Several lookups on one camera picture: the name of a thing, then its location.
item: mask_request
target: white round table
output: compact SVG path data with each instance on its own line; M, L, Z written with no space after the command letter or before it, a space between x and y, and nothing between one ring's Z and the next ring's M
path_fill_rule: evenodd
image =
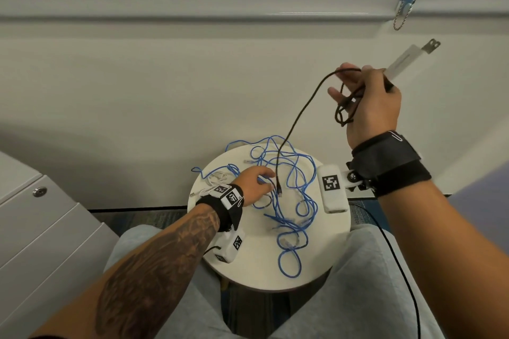
M228 150L203 169L204 175L228 163L234 163L240 171L249 168L252 165L245 163L244 160L251 159L249 152L253 147L254 145L244 145ZM314 160L317 167L322 164L315 158ZM312 176L313 165L306 158L299 159L298 166L307 177ZM279 199L279 203L285 217L296 218L295 206L302 200L302 196L295 189L286 187L289 170L290 166L279 166L279 178L283 187L283 197ZM198 175L191 193L196 193L207 187L205 181ZM309 244L307 247L297 250L302 262L302 272L297 278L283 275L277 265L277 258L282 250L276 243L276 236L287 229L274 230L273 228L278 225L276 221L263 215L264 213L274 214L272 205L261 210L252 206L244 207L240 227L244 229L246 237L237 257L232 263L226 264L216 259L213 252L208 252L205 255L207 263L222 277L258 291L289 291L324 274L339 259L343 251L347 233L350 231L350 212L336 214L324 212L318 178L307 188L306 193L318 203L318 213L306 230ZM199 198L198 195L189 197L188 212ZM268 201L267 197L263 197L257 205L263 206ZM281 265L289 274L296 274L298 271L297 260L291 252L283 255Z

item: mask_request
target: hand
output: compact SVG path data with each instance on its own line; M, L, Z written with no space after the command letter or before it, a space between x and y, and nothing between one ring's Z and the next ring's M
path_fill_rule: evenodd
M353 68L351 63L343 63L339 68ZM373 69L364 66L360 72L339 72L336 75L350 91L366 85L364 97L351 102L346 108L350 115L355 106L357 111L353 122L347 124L348 145L353 149L360 143L389 130L396 130L401 108L401 92L394 86L388 93L383 84L384 69ZM327 90L329 95L339 104L345 96L334 87Z
M232 184L240 186L244 193L244 206L249 206L258 201L264 194L270 193L274 187L272 184L260 184L258 176L275 177L276 174L270 168L264 166L252 166L245 169Z

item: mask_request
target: floor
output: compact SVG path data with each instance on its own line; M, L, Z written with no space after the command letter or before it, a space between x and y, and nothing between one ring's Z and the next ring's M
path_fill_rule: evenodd
M389 231L387 220L378 201L374 199L352 202L352 225L375 224L361 208L364 207ZM121 236L128 229L141 224L165 228L184 214L185 209L92 211L101 222ZM318 291L327 273L297 290L282 293L263 293L230 285L221 292L223 318L233 333L248 339L265 339Z

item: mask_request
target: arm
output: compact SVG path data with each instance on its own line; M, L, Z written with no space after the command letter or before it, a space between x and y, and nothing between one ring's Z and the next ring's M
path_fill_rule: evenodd
M252 167L234 181L244 192L244 206L272 190L270 184L258 184L258 175L273 177L274 172ZM32 337L153 338L184 295L219 226L210 206L197 205L118 261Z
M347 127L352 148L396 130L401 93L397 88L385 92L382 72L365 66L360 73L339 75L350 91L366 84L355 119ZM329 88L329 95L337 102L343 99L334 88ZM381 196L379 202L419 289L448 337L506 337L509 258L461 217L431 181Z

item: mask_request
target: blue cable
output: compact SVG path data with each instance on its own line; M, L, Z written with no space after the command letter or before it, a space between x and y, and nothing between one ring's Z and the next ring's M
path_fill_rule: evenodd
M236 143L244 143L248 145L255 145L252 149L249 155L252 158L252 161L250 161L253 164L256 164L258 166L275 166L276 165L276 159L277 159L277 149L279 148L278 144L276 143L275 139L280 139L280 142L284 141L284 138L281 136L270 136L265 137L257 142L248 142L245 140L237 140L230 142L228 145L226 145L225 152L228 151L228 149ZM261 146L259 144L266 142L265 146ZM269 150L270 145L274 145L275 150ZM301 218L300 221L295 222L294 220L290 220L286 218L283 215L283 212L281 211L281 207L279 205L279 197L277 196L276 186L274 185L274 182L269 178L268 180L272 183L274 189L271 191L268 196L270 197L270 203L269 205L272 205L272 208L274 210L274 214L267 214L264 213L264 216L270 218L271 220L276 221L279 225L275 228L286 228L287 231L281 232L277 235L276 242L277 245L283 250L279 257L277 258L277 265L279 266L279 270L284 274L285 276L289 278L297 278L300 273L302 272L302 262L300 260L300 257L297 253L297 250L305 248L309 243L309 237L306 233L306 229L313 223L313 220L315 219L316 213L318 212L318 204L316 201L314 201L307 193L306 190L311 185L311 183L315 180L317 175L317 167L315 164L315 161L311 156L308 154L302 154L297 153L295 148L292 146L291 143L287 142L287 145L290 147L292 151L281 151L279 155L279 165L289 165L292 168L290 169L290 172L286 179L286 184L289 189L295 189L299 191L299 193L302 195L302 200L297 203L295 206L295 213L297 215L297 218ZM299 159L306 158L308 161L311 162L313 165L313 175L308 180L302 169L300 169L297 164L299 162ZM237 177L240 174L239 168L229 163L228 165L222 166L220 168L214 169L208 174L204 175L203 171L198 168L194 167L191 169L192 172L199 173L202 179L206 179L209 175L213 174L214 172L220 170L220 169L228 169L230 172L233 173L235 177ZM295 180L290 182L291 176L294 175ZM258 207L255 204L253 204L253 207L256 209L265 209L269 205L265 207ZM299 209L304 206L305 211L300 211ZM282 238L285 236L293 235L297 241L296 245L289 246L288 244L282 243ZM304 243L300 243L300 237L304 236ZM281 266L281 259L286 253L292 253L297 260L298 264L298 271L295 275L290 275L287 272L283 270L283 267Z

